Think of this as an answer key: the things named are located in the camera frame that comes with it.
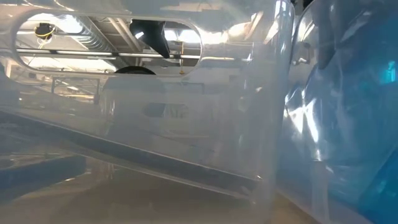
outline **duct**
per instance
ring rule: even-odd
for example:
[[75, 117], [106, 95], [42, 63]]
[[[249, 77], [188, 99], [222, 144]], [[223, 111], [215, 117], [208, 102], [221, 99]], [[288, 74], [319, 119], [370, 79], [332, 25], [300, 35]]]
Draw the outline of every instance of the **duct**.
[[[95, 26], [93, 21], [88, 17], [61, 15], [51, 19], [55, 25], [68, 34], [81, 34], [71, 36], [74, 40], [85, 46], [92, 52], [115, 52], [116, 48], [109, 42], [109, 40], [101, 33]], [[108, 63], [114, 65], [116, 68], [123, 68], [127, 63], [121, 59], [109, 61]]]

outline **transparent plastic wall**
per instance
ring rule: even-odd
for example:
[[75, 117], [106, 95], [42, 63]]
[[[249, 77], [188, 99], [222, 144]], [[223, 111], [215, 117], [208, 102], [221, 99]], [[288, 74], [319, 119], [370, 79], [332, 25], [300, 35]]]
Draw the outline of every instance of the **transparent plastic wall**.
[[[201, 56], [186, 75], [34, 69], [15, 42], [41, 13], [180, 22], [198, 32]], [[290, 2], [275, 0], [0, 1], [2, 222], [268, 221], [293, 18]], [[39, 85], [49, 78], [107, 81], [96, 104]], [[73, 199], [34, 203], [56, 195]]]
[[314, 1], [294, 36], [279, 187], [321, 223], [397, 223], [396, 1]]

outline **floor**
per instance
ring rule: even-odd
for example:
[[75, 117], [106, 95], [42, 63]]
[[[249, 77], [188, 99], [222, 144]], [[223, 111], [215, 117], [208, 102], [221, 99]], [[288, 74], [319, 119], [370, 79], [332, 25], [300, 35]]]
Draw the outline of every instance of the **floor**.
[[[91, 163], [84, 174], [0, 205], [0, 223], [261, 223], [247, 201]], [[315, 223], [283, 196], [271, 223]]]

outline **metal beam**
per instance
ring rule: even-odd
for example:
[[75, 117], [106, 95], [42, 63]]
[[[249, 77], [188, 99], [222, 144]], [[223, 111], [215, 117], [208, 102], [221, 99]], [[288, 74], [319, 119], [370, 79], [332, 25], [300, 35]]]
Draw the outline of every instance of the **metal beam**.
[[[142, 52], [142, 49], [140, 47], [138, 47], [133, 41], [132, 39], [130, 39], [130, 37], [128, 36], [128, 33], [125, 32], [124, 29], [122, 29], [119, 24], [113, 19], [113, 18], [108, 18], [109, 21], [111, 21], [113, 27], [117, 30], [117, 32], [120, 34], [120, 36], [123, 38], [123, 40], [128, 44], [128, 46], [131, 48], [132, 51], [138, 51], [138, 52]], [[136, 58], [136, 65], [139, 65], [141, 62], [141, 60], [139, 58]]]
[[[44, 50], [44, 49], [17, 49], [20, 54], [32, 55], [79, 55], [86, 57], [139, 57], [139, 58], [163, 58], [160, 54], [148, 54], [148, 53], [118, 53], [118, 52], [90, 52], [90, 51], [77, 51], [77, 50]], [[176, 59], [199, 59], [199, 55], [179, 55], [172, 54], [170, 58]]]
[[[34, 35], [35, 32], [31, 29], [20, 29], [17, 32], [18, 35]], [[65, 32], [53, 32], [52, 35], [54, 36], [62, 36], [62, 37], [90, 37], [89, 34], [71, 34]]]
[[[95, 23], [86, 16], [78, 16], [78, 22], [84, 27], [82, 34], [89, 34], [91, 37], [74, 37], [81, 44], [83, 44], [87, 49], [92, 51], [114, 51], [116, 48], [114, 45], [106, 38], [106, 36], [101, 32], [101, 30], [95, 25]], [[123, 58], [117, 58], [111, 62], [116, 68], [123, 68], [128, 65], [128, 62], [123, 60]]]
[[[32, 53], [19, 53], [20, 57], [31, 57]], [[92, 59], [92, 60], [116, 60], [116, 57], [86, 56], [86, 55], [54, 55], [54, 54], [34, 54], [35, 58], [69, 58], [69, 59]]]
[[126, 23], [118, 18], [118, 22], [120, 24], [120, 26], [124, 29], [124, 31], [126, 32], [127, 36], [131, 39], [131, 41], [133, 42], [133, 44], [137, 47], [137, 50], [142, 52], [142, 47], [139, 44], [138, 40], [136, 39], [136, 37], [133, 36], [133, 34], [131, 33], [130, 29], [128, 28], [128, 26], [126, 25]]
[[[51, 83], [25, 83], [25, 82], [18, 82], [18, 84], [27, 85], [27, 86], [52, 86]], [[75, 86], [77, 88], [97, 88], [96, 86], [93, 86], [93, 85], [57, 85], [56, 87], [68, 87], [68, 86]]]

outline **clear plastic bin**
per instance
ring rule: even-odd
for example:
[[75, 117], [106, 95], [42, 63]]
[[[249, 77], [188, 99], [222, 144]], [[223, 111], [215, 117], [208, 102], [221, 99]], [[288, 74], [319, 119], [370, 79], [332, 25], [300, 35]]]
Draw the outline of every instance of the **clear plastic bin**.
[[[33, 69], [15, 42], [21, 24], [41, 13], [181, 22], [199, 33], [201, 56], [188, 74], [168, 77]], [[10, 180], [0, 184], [2, 222], [268, 221], [292, 43], [289, 1], [0, 1], [0, 18], [0, 177]], [[236, 32], [239, 41], [228, 36]], [[87, 104], [10, 78], [15, 63], [44, 80], [111, 78], [98, 104]]]
[[396, 1], [314, 1], [298, 21], [279, 188], [321, 223], [397, 223]]

